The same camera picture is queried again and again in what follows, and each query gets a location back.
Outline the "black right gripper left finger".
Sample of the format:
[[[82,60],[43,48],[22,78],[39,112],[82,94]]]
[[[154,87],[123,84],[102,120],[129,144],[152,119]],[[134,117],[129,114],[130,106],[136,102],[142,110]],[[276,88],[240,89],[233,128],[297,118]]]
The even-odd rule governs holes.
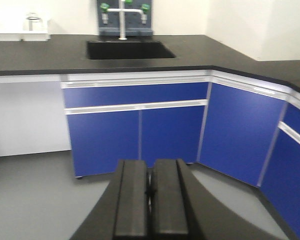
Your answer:
[[[142,160],[120,160],[104,193],[72,240],[146,240],[148,173]]]

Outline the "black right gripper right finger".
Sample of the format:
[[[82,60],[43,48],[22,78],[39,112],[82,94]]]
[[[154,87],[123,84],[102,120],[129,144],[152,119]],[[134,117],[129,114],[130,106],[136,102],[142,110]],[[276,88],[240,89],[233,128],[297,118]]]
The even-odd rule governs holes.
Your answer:
[[[199,163],[159,159],[151,175],[155,240],[294,240],[255,187]]]

